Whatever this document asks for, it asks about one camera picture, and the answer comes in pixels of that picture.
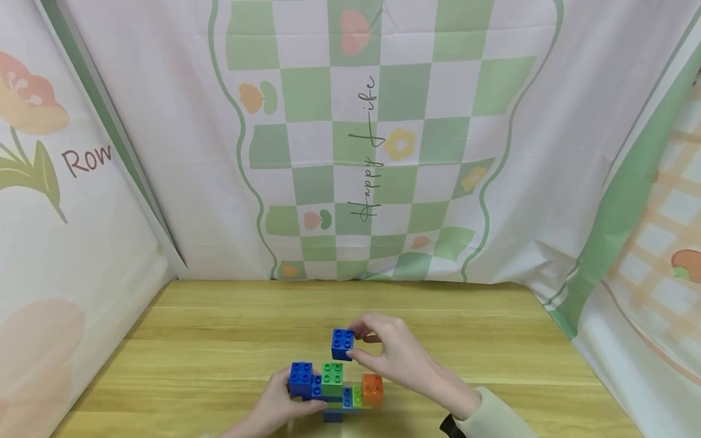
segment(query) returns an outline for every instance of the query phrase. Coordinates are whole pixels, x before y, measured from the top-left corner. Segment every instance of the white square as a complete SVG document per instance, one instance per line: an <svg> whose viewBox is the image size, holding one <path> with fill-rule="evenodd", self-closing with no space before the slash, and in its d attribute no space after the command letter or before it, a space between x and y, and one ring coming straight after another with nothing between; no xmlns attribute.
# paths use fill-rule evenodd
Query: white square
<svg viewBox="0 0 701 438"><path fill-rule="evenodd" d="M662 153L662 157L660 158L660 164L658 164L658 169L663 171L668 170L672 166L672 164L674 164L676 157L681 153L683 149L684 143L678 140L669 140L667 142L667 147L665 147L665 151Z"/></svg>
<svg viewBox="0 0 701 438"><path fill-rule="evenodd" d="M372 259L367 262L367 272L391 277L398 260L398 255L383 257L382 259Z"/></svg>
<svg viewBox="0 0 701 438"><path fill-rule="evenodd" d="M418 164L423 120L378 122L377 136L384 139L384 143L375 149L375 161L397 165Z"/></svg>
<svg viewBox="0 0 701 438"><path fill-rule="evenodd" d="M550 48L555 25L521 29L493 29L486 33L483 59L536 56L543 59Z"/></svg>
<svg viewBox="0 0 701 438"><path fill-rule="evenodd" d="M698 295L669 277L662 279L652 296L677 315L683 315L698 300Z"/></svg>
<svg viewBox="0 0 701 438"><path fill-rule="evenodd" d="M674 242L675 236L658 226L647 224L640 237L638 245L647 249L656 256L662 256L667 248Z"/></svg>
<svg viewBox="0 0 701 438"><path fill-rule="evenodd" d="M618 273L630 280L634 285L640 285L650 272L651 267L633 254L626 254L621 261Z"/></svg>
<svg viewBox="0 0 701 438"><path fill-rule="evenodd" d="M302 243L298 237L290 237L286 235L266 236L266 242L270 246L271 251L278 258L278 263L283 261L302 261Z"/></svg>
<svg viewBox="0 0 701 438"><path fill-rule="evenodd" d="M437 5L438 0L384 0L382 65L431 62Z"/></svg>
<svg viewBox="0 0 701 438"><path fill-rule="evenodd" d="M684 173L681 176L689 181L701 183L701 153L698 151L694 153L693 158L686 164L686 169L684 169Z"/></svg>
<svg viewBox="0 0 701 438"><path fill-rule="evenodd" d="M701 199L678 190L672 190L660 212L681 224L688 225L701 208Z"/></svg>
<svg viewBox="0 0 701 438"><path fill-rule="evenodd" d="M459 164L419 166L414 202L430 203L452 198L460 167Z"/></svg>
<svg viewBox="0 0 701 438"><path fill-rule="evenodd" d="M433 254L438 234L440 230L428 231L427 233L408 234L404 244L404 252L423 252Z"/></svg>
<svg viewBox="0 0 701 438"><path fill-rule="evenodd" d="M274 1L273 19L280 68L330 64L326 0Z"/></svg>
<svg viewBox="0 0 701 438"><path fill-rule="evenodd" d="M385 204L373 209L372 235L406 234L411 204Z"/></svg>
<svg viewBox="0 0 701 438"><path fill-rule="evenodd" d="M377 121L380 67L331 67L331 115L335 121Z"/></svg>
<svg viewBox="0 0 701 438"><path fill-rule="evenodd" d="M380 178L366 177L366 171L376 172L370 167L334 166L334 199L338 203L365 204L372 201L372 186Z"/></svg>
<svg viewBox="0 0 701 438"><path fill-rule="evenodd" d="M428 84L426 118L469 116L482 61L434 62Z"/></svg>
<svg viewBox="0 0 701 438"><path fill-rule="evenodd" d="M250 169L246 172L253 189L265 205L296 205L292 169Z"/></svg>
<svg viewBox="0 0 701 438"><path fill-rule="evenodd" d="M494 0L489 29L518 29L554 25L557 12L551 0Z"/></svg>
<svg viewBox="0 0 701 438"><path fill-rule="evenodd" d="M292 167L332 165L334 163L333 125L331 122L287 124Z"/></svg>
<svg viewBox="0 0 701 438"><path fill-rule="evenodd" d="M279 69L223 69L222 77L231 96L239 103L248 125L273 125L287 121ZM277 104L274 107L266 104L275 101Z"/></svg>
<svg viewBox="0 0 701 438"><path fill-rule="evenodd" d="M300 234L302 236L334 234L336 232L334 211L333 204L297 205Z"/></svg>
<svg viewBox="0 0 701 438"><path fill-rule="evenodd" d="M357 261L370 258L370 236L337 235L336 260Z"/></svg>
<svg viewBox="0 0 701 438"><path fill-rule="evenodd" d="M304 270L307 280L335 280L337 277L335 261L305 261Z"/></svg>

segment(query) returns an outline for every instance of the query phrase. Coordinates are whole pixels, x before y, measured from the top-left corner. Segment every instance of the light green sleeve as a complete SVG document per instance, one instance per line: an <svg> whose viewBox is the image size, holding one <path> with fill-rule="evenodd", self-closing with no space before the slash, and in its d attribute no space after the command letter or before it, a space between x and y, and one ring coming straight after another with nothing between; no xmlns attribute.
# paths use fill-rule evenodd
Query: light green sleeve
<svg viewBox="0 0 701 438"><path fill-rule="evenodd" d="M454 418L467 438L538 438L538 435L501 399L486 388L477 388L482 405L465 421Z"/></svg>

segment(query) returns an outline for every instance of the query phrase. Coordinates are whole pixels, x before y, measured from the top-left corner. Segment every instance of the green square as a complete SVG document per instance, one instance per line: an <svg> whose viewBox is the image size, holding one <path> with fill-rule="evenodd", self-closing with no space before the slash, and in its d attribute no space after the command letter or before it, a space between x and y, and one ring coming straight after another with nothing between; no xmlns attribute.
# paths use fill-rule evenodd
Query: green square
<svg viewBox="0 0 701 438"><path fill-rule="evenodd" d="M376 187L372 203L411 204L416 189L418 166L385 166L379 169L380 176L374 179Z"/></svg>
<svg viewBox="0 0 701 438"><path fill-rule="evenodd" d="M302 237L302 257L304 261L335 261L336 236L315 235Z"/></svg>
<svg viewBox="0 0 701 438"><path fill-rule="evenodd" d="M336 262L336 276L339 280L361 278L365 272L367 272L367 260Z"/></svg>
<svg viewBox="0 0 701 438"><path fill-rule="evenodd" d="M254 125L248 159L252 169L292 167L287 125Z"/></svg>
<svg viewBox="0 0 701 438"><path fill-rule="evenodd" d="M365 205L337 203L336 234L370 235L372 231L371 214L372 208Z"/></svg>
<svg viewBox="0 0 701 438"><path fill-rule="evenodd" d="M433 62L478 60L494 0L438 0Z"/></svg>
<svg viewBox="0 0 701 438"><path fill-rule="evenodd" d="M272 235L299 235L296 205L271 205L265 216L265 231Z"/></svg>
<svg viewBox="0 0 701 438"><path fill-rule="evenodd" d="M431 64L381 66L378 120L423 120L430 75Z"/></svg>
<svg viewBox="0 0 701 438"><path fill-rule="evenodd" d="M334 164L365 166L375 161L377 122L333 122Z"/></svg>
<svg viewBox="0 0 701 438"><path fill-rule="evenodd" d="M331 0L327 5L331 65L379 65L382 0Z"/></svg>
<svg viewBox="0 0 701 438"><path fill-rule="evenodd" d="M401 254L407 235L373 235L370 237L370 259L383 259Z"/></svg>
<svg viewBox="0 0 701 438"><path fill-rule="evenodd" d="M397 280L425 280L432 257L423 252L405 252L399 255L392 277Z"/></svg>
<svg viewBox="0 0 701 438"><path fill-rule="evenodd" d="M278 268L279 280L306 280L303 261L281 261Z"/></svg>
<svg viewBox="0 0 701 438"><path fill-rule="evenodd" d="M419 163L462 163L469 125L469 117L429 118L424 121Z"/></svg>
<svg viewBox="0 0 701 438"><path fill-rule="evenodd" d="M334 202L334 167L312 166L292 169L297 205Z"/></svg>
<svg viewBox="0 0 701 438"><path fill-rule="evenodd" d="M458 180L455 182L453 190L453 199L462 198L463 196L472 195L475 189L484 181L489 168L494 162L494 158L474 163L463 163L460 166Z"/></svg>
<svg viewBox="0 0 701 438"><path fill-rule="evenodd" d="M343 364L325 362L321 367L321 395L343 397Z"/></svg>
<svg viewBox="0 0 701 438"><path fill-rule="evenodd" d="M226 64L229 70L280 68L270 1L232 1L226 28Z"/></svg>
<svg viewBox="0 0 701 438"><path fill-rule="evenodd" d="M331 69L282 69L287 122L331 120Z"/></svg>
<svg viewBox="0 0 701 438"><path fill-rule="evenodd" d="M468 228L449 226L438 234L433 255L441 259L457 261L460 254L468 247L475 232Z"/></svg>
<svg viewBox="0 0 701 438"><path fill-rule="evenodd" d="M450 201L413 204L407 232L416 234L441 229L449 203Z"/></svg>
<svg viewBox="0 0 701 438"><path fill-rule="evenodd" d="M535 56L482 60L477 79L473 116L500 116L526 83Z"/></svg>

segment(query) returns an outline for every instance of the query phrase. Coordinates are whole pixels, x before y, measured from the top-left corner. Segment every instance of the wrist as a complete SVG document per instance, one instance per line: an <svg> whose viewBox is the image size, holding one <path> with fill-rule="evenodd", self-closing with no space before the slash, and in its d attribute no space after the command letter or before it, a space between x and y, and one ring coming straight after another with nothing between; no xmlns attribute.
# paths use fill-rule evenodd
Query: wrist
<svg viewBox="0 0 701 438"><path fill-rule="evenodd" d="M437 373L435 391L430 397L458 420L467 420L482 405L482 396L455 372L441 368Z"/></svg>

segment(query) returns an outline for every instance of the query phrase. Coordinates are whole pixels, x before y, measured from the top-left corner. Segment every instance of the yellow flower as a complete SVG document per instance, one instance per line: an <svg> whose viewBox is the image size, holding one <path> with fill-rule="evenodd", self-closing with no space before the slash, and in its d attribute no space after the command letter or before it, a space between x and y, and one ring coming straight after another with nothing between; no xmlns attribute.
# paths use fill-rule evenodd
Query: yellow flower
<svg viewBox="0 0 701 438"><path fill-rule="evenodd" d="M383 147L390 154L393 161L399 161L402 158L408 158L414 153L414 142L416 134L412 131L407 131L402 128L397 128L390 134Z"/></svg>
<svg viewBox="0 0 701 438"><path fill-rule="evenodd" d="M482 181L487 173L486 167L475 167L468 173L468 176L463 178L462 185L465 191L471 191Z"/></svg>
<svg viewBox="0 0 701 438"><path fill-rule="evenodd" d="M56 132L69 122L51 84L5 52L0 52L0 118L32 135Z"/></svg>

